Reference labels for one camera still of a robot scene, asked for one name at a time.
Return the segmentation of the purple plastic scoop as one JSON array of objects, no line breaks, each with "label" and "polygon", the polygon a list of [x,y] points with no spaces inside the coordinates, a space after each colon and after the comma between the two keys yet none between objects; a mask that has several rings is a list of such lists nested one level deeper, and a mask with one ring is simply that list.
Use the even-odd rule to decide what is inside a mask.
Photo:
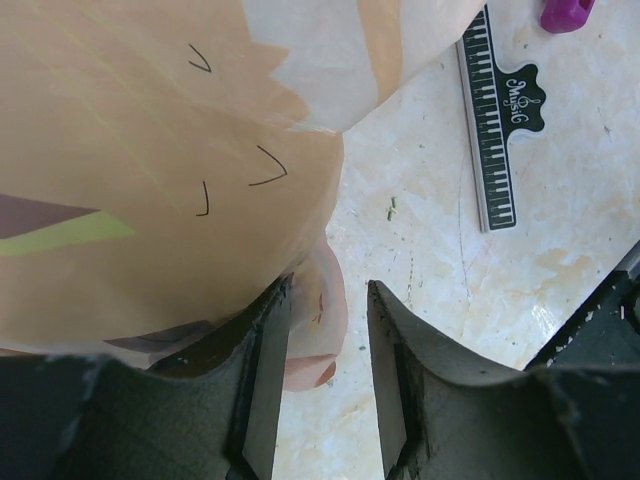
[{"label": "purple plastic scoop", "polygon": [[548,33],[570,33],[582,28],[595,0],[547,0],[540,16],[540,26]]}]

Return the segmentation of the beige cat litter bag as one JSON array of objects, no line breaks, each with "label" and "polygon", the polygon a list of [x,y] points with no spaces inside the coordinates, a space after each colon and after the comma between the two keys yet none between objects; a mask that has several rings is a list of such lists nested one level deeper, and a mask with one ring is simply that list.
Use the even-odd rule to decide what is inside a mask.
[{"label": "beige cat litter bag", "polygon": [[347,329],[344,133],[479,1],[5,1],[1,352],[140,368],[294,279],[284,386]]}]

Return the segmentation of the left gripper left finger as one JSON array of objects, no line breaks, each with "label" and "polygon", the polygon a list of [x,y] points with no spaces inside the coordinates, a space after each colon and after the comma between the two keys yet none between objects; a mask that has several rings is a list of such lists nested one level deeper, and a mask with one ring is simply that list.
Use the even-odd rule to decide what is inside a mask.
[{"label": "left gripper left finger", "polygon": [[168,382],[164,478],[271,478],[291,293],[291,277],[276,280],[237,317],[152,365]]}]

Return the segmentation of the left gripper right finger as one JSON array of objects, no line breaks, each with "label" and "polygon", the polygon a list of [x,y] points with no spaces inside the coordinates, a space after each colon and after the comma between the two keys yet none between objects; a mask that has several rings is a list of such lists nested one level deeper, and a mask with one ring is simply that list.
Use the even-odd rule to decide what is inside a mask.
[{"label": "left gripper right finger", "polygon": [[521,372],[459,344],[412,313],[381,281],[367,322],[387,479],[497,479],[516,444],[500,395]]}]

